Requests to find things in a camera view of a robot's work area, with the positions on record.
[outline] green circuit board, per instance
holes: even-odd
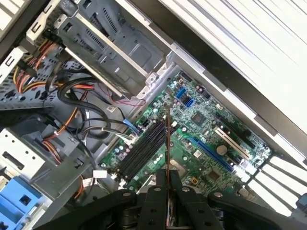
[[[190,106],[186,106],[182,100],[176,97],[183,88],[185,95],[193,100]],[[163,120],[168,107],[171,108],[172,122],[175,122],[174,125],[177,128],[171,137],[171,168],[178,170],[184,185],[198,187],[203,194],[215,189],[231,190],[234,183],[241,182],[238,171],[251,176],[272,153],[271,149],[257,135],[184,73],[178,74],[169,83],[136,122],[135,125],[140,128],[144,122],[148,123],[147,127],[143,129],[144,133],[138,137],[139,140],[155,121]],[[232,129],[225,129],[223,127],[225,123]],[[217,128],[227,132],[227,135],[249,154],[249,159],[244,159],[243,163],[235,163],[230,159],[228,157],[230,155],[236,159],[242,159],[242,157],[232,145],[229,145],[217,134]],[[248,134],[245,135],[245,140],[240,138],[242,134]],[[215,154],[217,147],[224,145],[227,148],[227,153],[221,158],[236,170],[231,172],[226,169],[207,151],[192,143],[191,138],[201,141]],[[115,172],[124,158],[123,153],[127,155],[129,154],[127,152],[129,152],[129,146],[120,140],[103,159],[102,166],[110,172]],[[156,152],[126,187],[138,191],[143,185],[154,183],[155,171],[165,167],[164,155],[165,145]]]

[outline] blue sata port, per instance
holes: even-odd
[[[182,96],[184,95],[184,93],[185,93],[186,91],[187,91],[186,88],[181,88],[181,89],[177,92],[176,98],[177,98],[177,99],[181,99]]]
[[[181,101],[187,108],[191,107],[194,103],[194,100],[186,95],[181,98]]]
[[[191,141],[191,143],[200,147],[205,153],[207,153],[209,156],[211,156],[213,159],[219,162],[222,166],[224,166],[229,172],[232,173],[234,168],[230,164],[228,164],[226,161],[224,161],[224,159],[220,155],[218,155],[217,153],[212,151],[209,147],[207,147],[205,143],[203,143],[202,141],[196,138],[189,138],[189,141]]]

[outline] motherboard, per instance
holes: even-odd
[[[204,87],[181,72],[135,123],[134,140],[120,140],[101,162],[132,191],[155,184],[155,171],[165,168],[167,108],[172,118],[170,167],[178,170],[183,185],[195,186],[204,195],[239,189],[272,154]]]

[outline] black pcie slot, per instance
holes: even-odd
[[[176,129],[172,128],[171,135],[175,132]],[[149,146],[148,150],[146,151],[146,155],[140,159],[138,164],[133,165],[134,167],[131,168],[131,172],[127,174],[127,180],[132,180],[135,175],[147,164],[147,162],[153,157],[153,155],[165,144],[166,132],[155,141],[156,143],[154,146]]]
[[[126,156],[123,160],[122,164],[119,167],[120,173],[123,173],[129,166],[131,166],[131,164],[134,164],[136,162],[136,158],[140,157],[138,156],[138,154],[141,152],[143,147],[148,145],[151,141],[154,141],[155,136],[158,135],[160,132],[164,131],[164,126],[165,125],[163,122],[157,121],[157,123],[154,124],[154,126],[145,133],[146,136],[142,138],[140,142],[136,143],[128,156]]]
[[[255,145],[249,139],[247,139],[247,137],[243,136],[240,131],[236,130],[228,121],[222,118],[219,114],[216,114],[216,116],[218,120],[221,123],[223,123],[233,134],[237,135],[237,137],[239,137],[242,141],[244,141],[252,149],[255,148]]]

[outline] screw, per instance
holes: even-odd
[[[223,196],[223,194],[221,194],[221,193],[214,193],[214,195],[215,195],[216,197],[222,197],[222,196]]]
[[[182,191],[183,191],[183,192],[188,192],[188,191],[190,191],[190,189],[187,188],[187,187],[183,187],[183,188],[182,188]]]

